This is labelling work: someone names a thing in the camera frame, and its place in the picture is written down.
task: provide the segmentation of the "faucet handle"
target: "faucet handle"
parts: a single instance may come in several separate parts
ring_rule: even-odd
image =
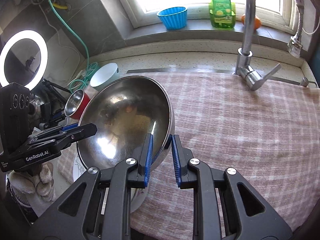
[[[273,75],[275,74],[279,69],[281,68],[281,64],[278,63],[268,74],[266,74],[264,77],[262,77],[257,71],[252,71],[249,74],[247,74],[245,80],[247,82],[247,85],[251,91],[255,91],[262,87],[262,85]]]
[[[266,81],[267,79],[269,79],[271,76],[273,76],[276,72],[278,72],[278,70],[281,68],[281,64],[278,63],[273,69],[271,69],[271,71],[266,74],[264,77],[263,77],[263,80]]]

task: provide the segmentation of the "green bottle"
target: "green bottle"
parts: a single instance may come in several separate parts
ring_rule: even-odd
[[[224,29],[235,26],[235,4],[231,4],[231,0],[211,0],[209,13],[212,26]]]

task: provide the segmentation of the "metal bowl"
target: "metal bowl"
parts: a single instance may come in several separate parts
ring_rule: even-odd
[[[144,76],[118,79],[100,91],[85,108],[79,125],[94,123],[95,136],[77,142],[85,168],[106,169],[132,156],[146,133],[153,133],[154,170],[166,157],[174,134],[169,96],[156,80]]]
[[[65,115],[79,120],[89,101],[88,95],[82,89],[78,89],[69,97],[64,109]]]

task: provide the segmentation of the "speckled countertop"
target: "speckled countertop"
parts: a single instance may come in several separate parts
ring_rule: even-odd
[[[218,52],[169,52],[154,53],[139,56],[123,57],[113,60],[102,61],[103,66],[110,62],[118,64],[121,74],[128,70],[148,68],[198,68],[198,69],[223,69],[234,70],[237,55]],[[259,57],[252,57],[251,66],[261,74],[268,73],[277,61]],[[301,68],[281,63],[282,68],[274,75],[300,82],[304,74]]]

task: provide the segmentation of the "orange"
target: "orange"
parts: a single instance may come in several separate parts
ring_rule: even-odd
[[[242,22],[243,25],[244,25],[244,20],[245,20],[245,14],[242,15],[242,17],[241,17],[241,22]],[[256,29],[260,28],[261,25],[262,25],[261,24],[261,20],[257,16],[255,16],[255,18],[254,18],[254,29],[256,30]]]

